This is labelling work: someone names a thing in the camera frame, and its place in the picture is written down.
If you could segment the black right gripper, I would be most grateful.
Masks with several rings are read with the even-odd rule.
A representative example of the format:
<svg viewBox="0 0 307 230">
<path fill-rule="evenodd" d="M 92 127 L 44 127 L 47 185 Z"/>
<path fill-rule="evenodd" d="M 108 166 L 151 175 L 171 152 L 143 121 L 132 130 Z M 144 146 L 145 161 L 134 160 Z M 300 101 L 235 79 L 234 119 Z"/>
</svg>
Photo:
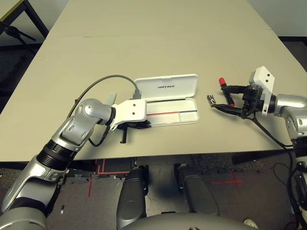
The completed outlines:
<svg viewBox="0 0 307 230">
<path fill-rule="evenodd" d="M 246 118 L 254 112 L 261 112 L 264 101 L 261 99 L 262 89 L 253 89 L 251 86 L 224 85 L 221 87 L 224 92 L 243 92 L 243 107 L 236 108 L 227 104 L 212 104 L 211 107 L 227 114 L 241 114 Z"/>
</svg>

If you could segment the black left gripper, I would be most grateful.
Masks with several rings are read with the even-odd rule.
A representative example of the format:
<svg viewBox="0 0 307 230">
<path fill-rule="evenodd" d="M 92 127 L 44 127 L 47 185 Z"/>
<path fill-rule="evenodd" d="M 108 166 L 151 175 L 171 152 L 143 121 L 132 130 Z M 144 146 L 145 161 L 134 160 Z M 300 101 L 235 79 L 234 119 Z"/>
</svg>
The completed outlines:
<svg viewBox="0 0 307 230">
<path fill-rule="evenodd" d="M 151 127 L 151 123 L 149 121 L 142 121 L 142 122 L 126 122 L 118 125 L 117 129 L 122 131 L 122 139 L 120 141 L 120 144 L 126 144 L 129 127 L 134 129 L 147 129 Z"/>
</svg>

